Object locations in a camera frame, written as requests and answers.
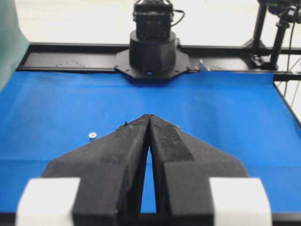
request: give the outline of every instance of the blue fabric surface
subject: blue fabric surface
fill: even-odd
[[[132,84],[121,74],[16,72],[0,93],[0,211],[15,211],[26,181],[88,143],[90,132],[102,137],[145,113],[239,158],[262,179],[273,212],[301,211],[301,130],[273,75],[223,72],[165,84]],[[148,165],[142,210],[153,212]]]

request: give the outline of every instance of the black cylindrical base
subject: black cylindrical base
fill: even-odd
[[[131,32],[130,65],[148,73],[163,73],[174,68],[176,36],[170,32],[168,40],[142,40]]]

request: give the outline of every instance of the metal frame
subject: metal frame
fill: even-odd
[[[178,49],[190,57],[190,72],[199,71],[199,60],[211,69],[211,71],[234,71],[247,73],[274,73],[274,81],[301,81],[301,72],[264,71],[256,69],[252,65],[251,58],[254,55],[268,56],[272,48],[265,47],[261,41],[263,23],[267,7],[261,5],[253,38],[245,46],[182,46],[178,42]],[[108,44],[63,44],[63,43],[31,43],[17,71],[54,71],[70,73],[120,73],[114,69],[116,54],[129,48],[129,45]],[[301,55],[301,48],[282,48],[281,54]],[[283,98],[292,115],[301,123]],[[0,213],[0,222],[13,225],[15,215]],[[139,223],[142,226],[166,225],[168,219],[165,216],[154,214],[141,214],[137,218],[123,218],[124,225]],[[301,225],[300,213],[273,214],[274,226]]]

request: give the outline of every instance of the cable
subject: cable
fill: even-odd
[[[293,64],[293,66],[290,69],[290,72],[295,68],[295,66],[301,61],[301,57]]]
[[[293,66],[291,67],[290,71],[292,71],[292,69],[294,69],[294,67],[297,65],[297,63],[299,63],[301,61],[301,57],[296,61],[296,63],[293,64]]]
[[[182,13],[182,17],[178,20],[178,22],[176,22],[175,24],[172,24],[171,27],[173,26],[176,26],[178,23],[180,23],[183,18],[185,17],[185,12],[183,10],[179,10],[179,9],[174,9],[174,12],[177,12],[177,13]]]
[[[298,92],[299,85],[300,85],[300,81],[298,81],[297,88],[296,88],[295,93],[294,93],[294,95],[293,95],[293,101],[292,101],[291,107],[293,106],[293,103],[294,103],[294,101],[295,101],[295,98],[296,98],[296,95],[297,95],[297,92]]]
[[[288,81],[285,83],[285,89],[284,89],[284,94],[283,94],[283,96],[284,96],[284,97],[286,96],[286,91],[287,91],[287,83],[288,83]]]
[[[290,67],[290,59],[291,59],[291,50],[292,50],[292,41],[293,41],[293,31],[295,29],[296,21],[297,21],[297,16],[300,10],[300,2],[298,3],[298,6],[296,8],[295,14],[294,14],[294,20],[293,20],[293,27],[291,31],[291,37],[290,37],[290,46],[288,50],[288,58],[287,58],[287,72],[289,72],[289,67]]]

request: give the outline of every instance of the small metal screw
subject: small metal screw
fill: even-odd
[[[97,134],[95,132],[89,133],[90,142],[94,141],[97,138]]]

